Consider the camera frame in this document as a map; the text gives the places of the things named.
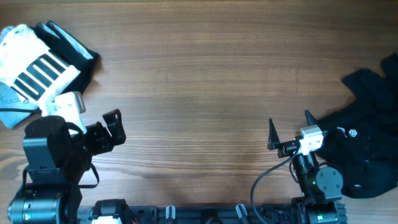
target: white logo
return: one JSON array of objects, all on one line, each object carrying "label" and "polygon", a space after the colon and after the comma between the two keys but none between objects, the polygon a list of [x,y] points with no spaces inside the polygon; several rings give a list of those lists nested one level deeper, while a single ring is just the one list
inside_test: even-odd
[{"label": "white logo", "polygon": [[349,135],[350,135],[351,137],[355,137],[357,134],[358,134],[358,133],[357,133],[354,129],[351,129],[351,130],[349,131]]},{"label": "white logo", "polygon": [[344,137],[347,138],[346,130],[345,130],[344,128],[342,128],[342,127],[337,127],[337,129],[341,130],[341,131],[343,132],[343,134],[344,134]]}]

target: blue cloth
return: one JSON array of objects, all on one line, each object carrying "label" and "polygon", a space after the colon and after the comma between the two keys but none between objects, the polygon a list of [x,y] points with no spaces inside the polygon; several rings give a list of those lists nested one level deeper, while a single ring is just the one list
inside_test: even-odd
[{"label": "blue cloth", "polygon": [[[33,103],[29,103],[28,101],[22,103],[17,96],[17,93],[12,88],[0,82],[0,108],[34,110],[37,109],[38,106]],[[29,115],[30,113],[0,112],[0,119],[7,128],[13,128]]]}]

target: wooden table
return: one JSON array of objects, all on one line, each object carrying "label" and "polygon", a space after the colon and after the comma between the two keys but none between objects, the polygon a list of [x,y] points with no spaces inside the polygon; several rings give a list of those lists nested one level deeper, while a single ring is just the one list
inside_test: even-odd
[{"label": "wooden table", "polygon": [[[291,139],[305,109],[321,118],[354,100],[344,75],[381,72],[379,61],[398,50],[393,1],[46,2],[3,0],[0,27],[53,20],[99,52],[83,120],[119,108],[127,134],[124,145],[94,157],[101,182],[82,190],[82,206],[106,198],[249,204],[256,177],[281,162],[266,148],[268,119],[281,140]],[[34,118],[0,127],[4,223],[27,164],[24,127]],[[81,182],[94,181],[87,173]],[[298,195],[285,166],[261,181],[256,202]],[[349,223],[398,222],[398,189],[342,202]]]}]

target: black jacket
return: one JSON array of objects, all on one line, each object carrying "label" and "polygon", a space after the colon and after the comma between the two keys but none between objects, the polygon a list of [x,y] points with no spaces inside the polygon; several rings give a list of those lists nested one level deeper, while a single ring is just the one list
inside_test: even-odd
[{"label": "black jacket", "polygon": [[398,56],[381,63],[386,77],[360,69],[342,80],[357,100],[319,120],[328,131],[317,154],[341,168],[342,194],[371,198],[397,187]]}]

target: white cloth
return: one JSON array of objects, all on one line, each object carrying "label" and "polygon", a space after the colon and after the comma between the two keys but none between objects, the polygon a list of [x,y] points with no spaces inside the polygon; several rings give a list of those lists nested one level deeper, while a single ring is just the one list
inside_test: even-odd
[{"label": "white cloth", "polygon": [[43,116],[47,115],[45,105],[54,102],[79,73],[51,53],[24,24],[8,32],[0,43],[0,82],[15,89],[21,101],[27,99],[39,106]]}]

